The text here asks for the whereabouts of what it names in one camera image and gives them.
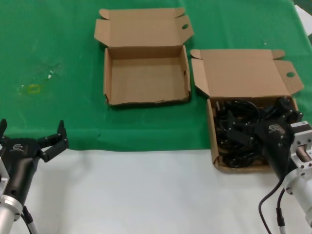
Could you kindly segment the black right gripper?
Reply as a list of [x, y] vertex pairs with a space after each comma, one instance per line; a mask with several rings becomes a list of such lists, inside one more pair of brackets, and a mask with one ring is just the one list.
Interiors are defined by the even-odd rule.
[[228, 139], [243, 146], [252, 147], [255, 137], [259, 140], [262, 155], [272, 167], [278, 179], [284, 178], [297, 168], [291, 159], [290, 147], [294, 140], [291, 124], [300, 122], [303, 114], [291, 99], [280, 97], [275, 103], [278, 119], [260, 122], [258, 109], [248, 112], [227, 111]]

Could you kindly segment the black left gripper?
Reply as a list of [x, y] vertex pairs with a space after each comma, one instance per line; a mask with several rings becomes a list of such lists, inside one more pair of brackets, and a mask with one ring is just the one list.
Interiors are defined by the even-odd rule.
[[37, 140], [4, 137], [6, 128], [7, 121], [3, 118], [0, 121], [0, 157], [9, 175], [4, 194], [24, 203], [40, 158], [49, 162], [69, 148], [67, 132], [63, 120], [56, 134]]

